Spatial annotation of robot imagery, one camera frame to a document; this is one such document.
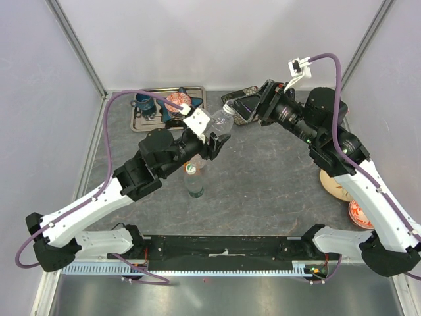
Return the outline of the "blue white bottle cap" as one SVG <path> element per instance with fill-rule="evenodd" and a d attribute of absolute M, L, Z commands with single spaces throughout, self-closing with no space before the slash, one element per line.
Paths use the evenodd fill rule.
<path fill-rule="evenodd" d="M 227 103 L 224 104 L 223 110 L 225 112 L 227 112 L 228 114 L 230 114 L 230 115 L 234 115 L 235 114 L 235 111 Z"/>

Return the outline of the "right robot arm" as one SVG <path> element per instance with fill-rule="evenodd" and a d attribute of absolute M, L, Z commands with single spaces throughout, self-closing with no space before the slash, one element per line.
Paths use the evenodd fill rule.
<path fill-rule="evenodd" d="M 242 92 L 227 103 L 245 122 L 277 123 L 304 141 L 313 162 L 350 193 L 374 227 L 353 232 L 316 224 L 301 242 L 305 257 L 357 257 L 383 277 L 408 275 L 420 263 L 419 226 L 387 189 L 362 142 L 342 127 L 348 106 L 335 90 L 314 88 L 300 103 L 293 89 L 267 80 L 254 93 Z"/>

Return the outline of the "clear Pocari Sweat bottle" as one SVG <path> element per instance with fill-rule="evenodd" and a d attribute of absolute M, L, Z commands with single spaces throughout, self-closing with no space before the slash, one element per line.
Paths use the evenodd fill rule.
<path fill-rule="evenodd" d="M 209 138 L 209 134 L 211 132 L 214 132 L 217 136 L 228 134 L 233 125 L 234 116 L 225 112 L 222 107 L 220 110 L 217 110 L 213 115 L 211 115 L 210 126 L 205 131 L 205 136 Z M 190 163 L 200 170 L 205 166 L 206 161 L 197 154 L 190 160 Z"/>

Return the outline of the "green label water bottle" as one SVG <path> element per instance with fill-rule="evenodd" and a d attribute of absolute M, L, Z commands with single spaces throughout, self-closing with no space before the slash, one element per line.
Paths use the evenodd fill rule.
<path fill-rule="evenodd" d="M 204 193 L 203 177 L 200 170 L 194 166 L 193 172 L 184 173 L 184 184 L 188 193 L 193 198 L 201 197 Z"/>

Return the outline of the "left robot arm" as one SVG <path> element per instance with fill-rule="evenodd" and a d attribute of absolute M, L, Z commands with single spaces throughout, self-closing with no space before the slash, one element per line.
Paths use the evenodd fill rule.
<path fill-rule="evenodd" d="M 135 225 L 118 230 L 88 232 L 104 216 L 139 201 L 162 187 L 162 180 L 196 155 L 205 160 L 217 157 L 229 134 L 211 134 L 200 140 L 190 129 L 174 138 L 166 129 L 155 129 L 140 141 L 133 158 L 118 167 L 98 187 L 72 204 L 49 215 L 26 217 L 33 234 L 36 259 L 45 272 L 60 270 L 77 258 L 116 257 L 137 259 L 145 241 Z"/>

